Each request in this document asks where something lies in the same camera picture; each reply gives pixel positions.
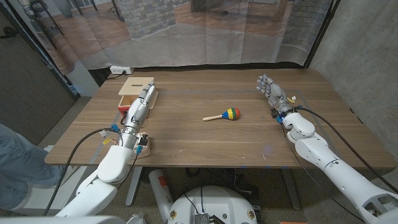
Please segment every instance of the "electrical outlet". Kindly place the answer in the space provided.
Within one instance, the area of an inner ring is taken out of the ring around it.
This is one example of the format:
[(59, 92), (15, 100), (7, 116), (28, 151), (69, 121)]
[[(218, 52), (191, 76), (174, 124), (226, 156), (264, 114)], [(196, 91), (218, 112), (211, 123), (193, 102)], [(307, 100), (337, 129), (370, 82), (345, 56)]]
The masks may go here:
[(114, 75), (120, 75), (122, 74), (123, 71), (126, 71), (126, 74), (132, 74), (134, 71), (133, 68), (130, 67), (119, 67), (119, 66), (111, 66), (110, 68), (112, 74)]

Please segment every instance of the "robotic arm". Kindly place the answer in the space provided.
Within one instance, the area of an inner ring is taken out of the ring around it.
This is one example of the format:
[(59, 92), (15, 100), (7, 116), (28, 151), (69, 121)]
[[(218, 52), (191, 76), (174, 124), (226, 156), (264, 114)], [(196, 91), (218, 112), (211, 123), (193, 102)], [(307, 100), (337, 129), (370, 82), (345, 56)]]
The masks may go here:
[(96, 215), (109, 205), (118, 191), (112, 184), (127, 177), (127, 163), (140, 153), (140, 148), (134, 146), (140, 141), (137, 134), (148, 115), (149, 103), (154, 93), (155, 83), (150, 82), (127, 112), (126, 123), (118, 141), (122, 145), (111, 146), (98, 168), (80, 184), (76, 197), (56, 217)]
[(295, 144), (297, 154), (321, 169), (366, 223), (397, 223), (398, 195), (376, 187), (333, 153), (314, 125), (289, 105), (285, 92), (271, 78), (264, 74), (257, 82), (257, 89), (272, 107), (272, 116), (290, 130), (287, 137)]

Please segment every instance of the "table top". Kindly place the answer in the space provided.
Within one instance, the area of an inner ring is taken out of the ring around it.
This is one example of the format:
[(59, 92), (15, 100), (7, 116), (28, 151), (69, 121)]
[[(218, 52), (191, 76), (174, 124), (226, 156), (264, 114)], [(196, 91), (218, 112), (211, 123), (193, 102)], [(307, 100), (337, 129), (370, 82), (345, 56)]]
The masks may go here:
[[(150, 137), (150, 155), (136, 162), (149, 167), (263, 167), (299, 168), (281, 126), (271, 117), (265, 96), (256, 90), (259, 75), (268, 74), (296, 105), (326, 118), (374, 168), (396, 166), (392, 156), (370, 133), (330, 84), (311, 69), (195, 70), (134, 72), (154, 77), (159, 95), (141, 132)], [(76, 143), (93, 130), (121, 127), (118, 92), (127, 77), (106, 81), (45, 158), (65, 164)], [(238, 108), (236, 121), (202, 118)], [(364, 165), (320, 119), (300, 111), (311, 121), (330, 149), (355, 168)], [(88, 138), (73, 156), (74, 165), (99, 164), (111, 142), (103, 145), (99, 134)], [(306, 167), (314, 167), (300, 158)]]

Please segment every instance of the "person's leg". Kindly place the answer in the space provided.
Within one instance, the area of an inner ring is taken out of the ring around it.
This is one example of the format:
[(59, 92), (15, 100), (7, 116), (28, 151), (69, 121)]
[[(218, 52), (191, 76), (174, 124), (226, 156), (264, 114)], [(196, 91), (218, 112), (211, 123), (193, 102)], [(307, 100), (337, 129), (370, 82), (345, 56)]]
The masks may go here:
[(27, 203), (30, 186), (27, 182), (0, 174), (0, 208), (15, 210)]
[(64, 166), (46, 164), (47, 153), (0, 124), (0, 173), (33, 184), (55, 185)]

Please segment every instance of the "maraca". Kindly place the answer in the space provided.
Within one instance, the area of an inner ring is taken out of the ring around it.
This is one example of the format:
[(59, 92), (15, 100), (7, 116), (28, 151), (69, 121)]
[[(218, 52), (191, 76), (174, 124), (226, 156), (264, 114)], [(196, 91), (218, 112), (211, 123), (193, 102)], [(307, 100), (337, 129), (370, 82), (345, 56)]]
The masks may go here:
[(218, 119), (218, 118), (226, 118), (226, 119), (234, 120), (234, 119), (237, 119), (240, 115), (241, 115), (241, 112), (237, 108), (230, 108), (230, 109), (226, 110), (223, 114), (203, 118), (203, 121), (210, 121), (212, 119)]

